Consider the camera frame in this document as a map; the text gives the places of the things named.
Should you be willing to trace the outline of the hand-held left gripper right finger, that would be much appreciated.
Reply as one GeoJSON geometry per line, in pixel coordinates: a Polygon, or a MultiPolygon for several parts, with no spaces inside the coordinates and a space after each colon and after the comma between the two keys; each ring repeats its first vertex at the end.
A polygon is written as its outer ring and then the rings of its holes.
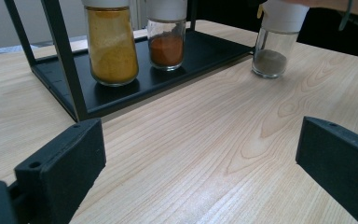
{"type": "Polygon", "coordinates": [[[358,134],[303,118],[296,163],[358,221],[358,134]]]}

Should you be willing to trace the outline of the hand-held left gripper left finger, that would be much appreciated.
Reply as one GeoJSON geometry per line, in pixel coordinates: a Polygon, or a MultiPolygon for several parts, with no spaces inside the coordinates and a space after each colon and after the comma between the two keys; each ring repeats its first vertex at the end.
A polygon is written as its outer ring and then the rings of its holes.
{"type": "Polygon", "coordinates": [[[21,224],[68,224],[106,164],[99,119],[69,127],[15,167],[21,224]]]}

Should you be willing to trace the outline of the spice jar with yellow powder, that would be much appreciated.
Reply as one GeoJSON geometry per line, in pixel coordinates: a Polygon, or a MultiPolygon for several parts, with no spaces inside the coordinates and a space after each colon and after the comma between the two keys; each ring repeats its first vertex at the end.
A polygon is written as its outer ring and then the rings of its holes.
{"type": "Polygon", "coordinates": [[[81,0],[87,21],[90,71],[105,86],[123,86],[138,75],[130,0],[81,0]]]}

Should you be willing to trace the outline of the spice jar with red-brown powder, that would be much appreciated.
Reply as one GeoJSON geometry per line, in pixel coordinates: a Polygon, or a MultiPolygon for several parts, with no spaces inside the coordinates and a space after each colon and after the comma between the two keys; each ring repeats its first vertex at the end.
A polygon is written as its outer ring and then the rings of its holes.
{"type": "Polygon", "coordinates": [[[147,38],[153,67],[172,71],[184,60],[187,0],[146,0],[147,38]]]}

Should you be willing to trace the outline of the spice jar with grey powder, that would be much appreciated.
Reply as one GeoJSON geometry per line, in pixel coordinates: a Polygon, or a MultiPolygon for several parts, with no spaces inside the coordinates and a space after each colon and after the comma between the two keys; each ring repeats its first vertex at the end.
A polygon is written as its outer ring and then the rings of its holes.
{"type": "Polygon", "coordinates": [[[293,46],[309,11],[309,7],[268,0],[259,7],[261,27],[255,43],[252,69],[264,78],[277,78],[284,73],[293,46]]]}

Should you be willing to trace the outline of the black metal rack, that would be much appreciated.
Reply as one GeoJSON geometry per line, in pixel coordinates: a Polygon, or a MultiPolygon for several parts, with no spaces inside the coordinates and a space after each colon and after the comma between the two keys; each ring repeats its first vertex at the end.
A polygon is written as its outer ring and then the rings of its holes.
{"type": "Polygon", "coordinates": [[[186,31],[185,60],[180,68],[172,72],[153,68],[149,63],[147,39],[137,37],[137,78],[123,87],[105,87],[90,74],[88,52],[85,49],[71,49],[59,0],[40,0],[56,49],[55,55],[44,58],[34,56],[15,1],[4,2],[32,72],[75,121],[107,116],[253,51],[243,44],[196,31],[196,16],[192,15],[190,28],[186,31]]]}

